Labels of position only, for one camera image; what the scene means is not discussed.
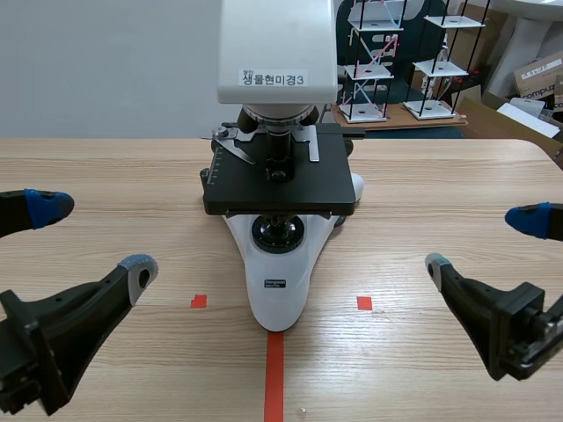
red tape line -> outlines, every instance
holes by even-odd
[[[264,422],[283,422],[283,332],[268,332]]]

gray gripper fingertip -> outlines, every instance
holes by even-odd
[[[450,266],[451,263],[443,255],[439,253],[430,253],[424,260],[428,274],[436,285],[439,292],[442,291],[442,271],[441,266]]]
[[[131,255],[119,266],[128,271],[128,291],[131,305],[135,306],[145,289],[158,275],[158,265],[149,255]]]

microscope base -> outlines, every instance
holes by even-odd
[[[363,192],[363,179],[352,175],[356,202]],[[226,218],[245,262],[246,288],[252,313],[269,331],[285,331],[301,316],[309,294],[309,282],[326,240],[338,216],[299,215],[305,226],[302,243],[283,254],[261,250],[252,238],[252,224],[258,215]]]

white sink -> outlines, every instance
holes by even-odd
[[[515,93],[514,71],[536,59],[552,22],[563,21],[563,0],[493,0],[491,5],[511,15],[512,21],[507,22],[505,31],[514,27],[487,86],[493,94],[506,97]]]
[[[493,0],[493,7],[518,18],[563,20],[563,0]]]

white shelf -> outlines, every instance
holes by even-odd
[[[358,66],[356,77],[354,77],[355,66],[353,64],[344,66],[344,70],[354,81],[393,79],[395,77],[391,74],[389,70],[387,70],[385,66],[375,63],[370,66],[368,66],[367,64],[361,64],[360,66]]]
[[[435,99],[429,99],[424,102],[422,114],[420,114],[422,101],[409,101],[408,103],[403,103],[403,105],[417,120],[451,119],[456,116],[455,113],[451,113],[449,108],[443,106],[440,101]]]
[[[395,26],[390,20],[364,20],[362,29],[360,29],[360,21],[350,21],[352,27],[360,33],[382,33],[403,31],[403,28]]]
[[[372,104],[354,104],[354,107],[350,104],[340,104],[339,108],[348,123],[370,123],[373,121],[387,120],[383,112],[376,109]],[[350,109],[352,109],[352,118],[348,117]]]
[[[466,16],[446,16],[446,19],[443,21],[443,16],[425,16],[428,22],[440,26],[443,29],[458,29],[458,28],[480,28],[484,26],[477,20],[469,19]]]
[[[425,62],[416,62],[414,66],[418,70],[423,71],[427,76],[430,77],[441,77],[441,76],[467,76],[465,70],[461,70],[452,62],[436,62],[434,73],[432,72],[432,66],[434,65],[433,60],[426,60]]]

